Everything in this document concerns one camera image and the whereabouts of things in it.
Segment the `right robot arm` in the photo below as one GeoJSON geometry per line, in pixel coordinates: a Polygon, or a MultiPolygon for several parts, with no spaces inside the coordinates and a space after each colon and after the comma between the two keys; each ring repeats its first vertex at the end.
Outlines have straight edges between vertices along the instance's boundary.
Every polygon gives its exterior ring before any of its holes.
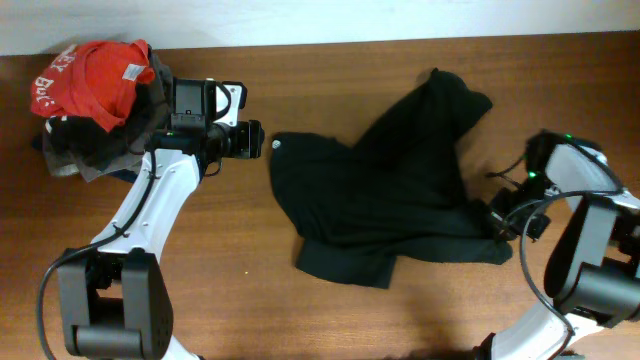
{"type": "Polygon", "coordinates": [[[639,200],[608,166],[602,148],[571,134],[543,130],[519,159],[527,178],[490,203],[497,233],[519,243],[535,305],[514,325],[488,335],[476,359],[570,359],[575,342],[639,319],[639,200]],[[567,202],[572,215],[538,288],[526,243],[550,223],[547,209],[567,202]]]}

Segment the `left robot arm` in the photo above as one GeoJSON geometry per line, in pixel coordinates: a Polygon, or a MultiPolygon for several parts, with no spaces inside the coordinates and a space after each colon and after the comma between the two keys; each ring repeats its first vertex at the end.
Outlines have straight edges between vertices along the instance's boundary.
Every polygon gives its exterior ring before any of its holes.
{"type": "Polygon", "coordinates": [[[111,222],[48,269],[59,286],[66,351],[87,359],[193,359],[173,334],[160,261],[178,214],[210,165],[260,157],[257,120],[241,121],[241,82],[174,79],[170,112],[144,143],[141,169],[111,222]]]}

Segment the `black t-shirt with logo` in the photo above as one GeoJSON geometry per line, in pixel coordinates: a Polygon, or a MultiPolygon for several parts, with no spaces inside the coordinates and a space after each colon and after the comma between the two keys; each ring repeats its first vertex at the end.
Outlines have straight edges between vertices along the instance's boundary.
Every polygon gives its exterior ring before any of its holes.
{"type": "Polygon", "coordinates": [[[470,198],[457,142],[491,109],[456,74],[428,79],[353,145],[314,133],[272,139],[269,174],[302,245],[295,267],[339,284],[386,289],[396,260],[501,265],[511,246],[470,198]]]}

